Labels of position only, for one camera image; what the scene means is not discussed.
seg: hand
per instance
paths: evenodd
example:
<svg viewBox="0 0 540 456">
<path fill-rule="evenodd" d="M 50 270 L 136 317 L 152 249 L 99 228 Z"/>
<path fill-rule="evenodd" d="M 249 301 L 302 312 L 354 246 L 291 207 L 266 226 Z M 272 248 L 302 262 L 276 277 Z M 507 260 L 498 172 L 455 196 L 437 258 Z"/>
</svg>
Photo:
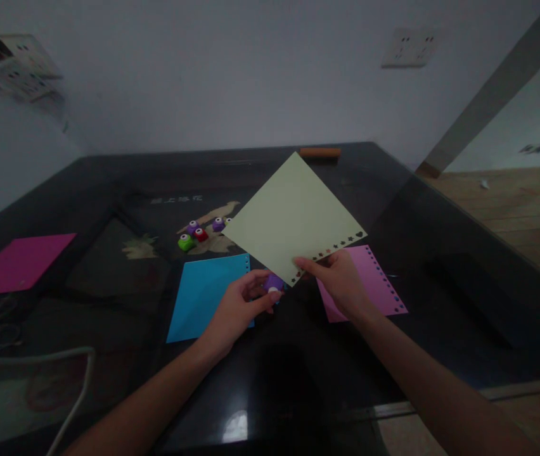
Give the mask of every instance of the hand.
<svg viewBox="0 0 540 456">
<path fill-rule="evenodd" d="M 368 299 L 350 253 L 338 250 L 328 258 L 328 263 L 329 267 L 325 267 L 306 258 L 295 259 L 296 265 L 323 282 L 336 307 L 349 320 L 369 321 L 382 316 Z"/>
<path fill-rule="evenodd" d="M 257 315 L 263 311 L 272 314 L 272 305 L 281 298 L 281 293 L 267 294 L 262 288 L 269 275 L 268 270 L 254 269 L 228 285 L 211 323 L 198 339 L 200 344 L 224 357 Z"/>
</svg>

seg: blue paper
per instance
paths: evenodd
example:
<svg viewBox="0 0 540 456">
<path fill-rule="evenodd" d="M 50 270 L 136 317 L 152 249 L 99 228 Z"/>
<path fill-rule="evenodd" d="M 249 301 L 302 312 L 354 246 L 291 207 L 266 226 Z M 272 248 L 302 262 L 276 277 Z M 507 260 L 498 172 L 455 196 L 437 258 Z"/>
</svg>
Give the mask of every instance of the blue paper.
<svg viewBox="0 0 540 456">
<path fill-rule="evenodd" d="M 228 285 L 249 272 L 250 264 L 248 254 L 185 263 L 167 343 L 199 338 Z"/>
</svg>

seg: cable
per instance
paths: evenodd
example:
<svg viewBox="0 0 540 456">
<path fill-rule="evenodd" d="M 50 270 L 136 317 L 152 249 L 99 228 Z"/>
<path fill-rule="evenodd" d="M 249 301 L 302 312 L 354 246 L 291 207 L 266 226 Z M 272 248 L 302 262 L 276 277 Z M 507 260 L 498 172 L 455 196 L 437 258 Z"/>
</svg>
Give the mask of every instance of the cable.
<svg viewBox="0 0 540 456">
<path fill-rule="evenodd" d="M 61 429 L 59 429 L 59 432 L 55 436 L 55 440 L 53 441 L 53 444 L 50 446 L 50 449 L 46 453 L 46 456 L 52 456 L 52 454 L 55 453 L 56 447 L 58 447 L 59 442 L 63 438 L 63 435 L 65 434 L 65 431 L 67 430 L 67 426 L 71 423 L 72 419 L 74 418 L 78 408 L 80 407 L 82 401 L 84 400 L 84 397 L 86 396 L 86 392 L 88 391 L 88 387 L 91 384 L 91 379 L 93 377 L 93 367 L 94 367 L 94 348 L 93 347 L 78 347 L 78 348 L 72 348 L 71 350 L 65 350 L 65 351 L 59 351 L 57 353 L 52 353 L 50 355 L 41 355 L 36 357 L 26 357 L 26 358 L 0 358 L 0 367 L 10 367 L 10 366 L 24 366 L 24 365 L 32 365 L 32 364 L 41 364 L 45 362 L 51 362 L 51 361 L 59 361 L 66 358 L 71 358 L 78 355 L 86 355 L 86 371 L 84 373 L 84 384 L 82 385 L 82 391 L 80 392 L 80 396 L 78 396 L 78 399 L 75 401 L 74 406 L 72 407 L 71 411 L 67 415 L 67 418 L 65 418 L 65 421 L 63 421 L 63 425 L 61 426 Z"/>
</svg>

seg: paper with punched holes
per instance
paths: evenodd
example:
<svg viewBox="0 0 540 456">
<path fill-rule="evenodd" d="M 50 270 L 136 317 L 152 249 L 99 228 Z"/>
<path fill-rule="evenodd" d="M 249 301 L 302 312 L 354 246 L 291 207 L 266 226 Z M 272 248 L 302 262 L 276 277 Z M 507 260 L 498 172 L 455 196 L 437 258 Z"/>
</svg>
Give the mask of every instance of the paper with punched holes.
<svg viewBox="0 0 540 456">
<path fill-rule="evenodd" d="M 346 249 L 350 253 L 350 257 L 357 267 L 359 277 L 363 282 L 365 291 L 369 299 L 384 315 L 398 315 L 408 313 L 407 308 L 401 298 L 392 287 L 390 280 L 384 274 L 382 267 L 378 263 L 378 259 L 373 254 L 369 246 L 348 247 Z M 316 279 L 321 290 L 323 305 L 327 313 L 329 323 L 337 323 L 348 321 L 342 312 L 338 310 L 333 302 L 333 299 L 327 293 L 323 283 Z"/>
<path fill-rule="evenodd" d="M 183 265 L 167 343 L 202 335 L 226 288 L 251 270 L 249 255 L 224 256 Z"/>
<path fill-rule="evenodd" d="M 302 274 L 295 257 L 320 259 L 367 236 L 297 153 L 222 233 L 291 286 Z"/>
</svg>

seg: pink paper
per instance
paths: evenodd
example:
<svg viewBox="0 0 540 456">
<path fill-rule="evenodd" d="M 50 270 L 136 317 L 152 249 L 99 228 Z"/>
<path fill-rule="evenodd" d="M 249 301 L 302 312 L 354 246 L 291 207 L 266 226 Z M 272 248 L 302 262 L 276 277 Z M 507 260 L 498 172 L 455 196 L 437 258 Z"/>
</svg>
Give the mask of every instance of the pink paper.
<svg viewBox="0 0 540 456">
<path fill-rule="evenodd" d="M 378 260 L 370 247 L 346 247 L 345 250 L 350 253 L 352 261 L 357 267 L 359 277 L 363 282 L 367 295 L 381 313 L 384 315 L 406 314 L 408 310 L 405 307 L 405 304 L 401 301 L 401 298 L 392 287 L 388 277 L 384 274 L 384 271 L 378 264 Z M 344 317 L 342 312 L 335 306 L 333 299 L 329 293 L 327 293 L 323 283 L 321 283 L 319 279 L 316 279 L 316 281 L 321 290 L 321 296 L 323 297 L 323 304 L 325 305 L 325 312 L 327 313 L 329 323 L 348 321 L 348 318 Z"/>
<path fill-rule="evenodd" d="M 75 233 L 14 239 L 0 252 L 0 293 L 30 289 L 74 237 Z"/>
</svg>

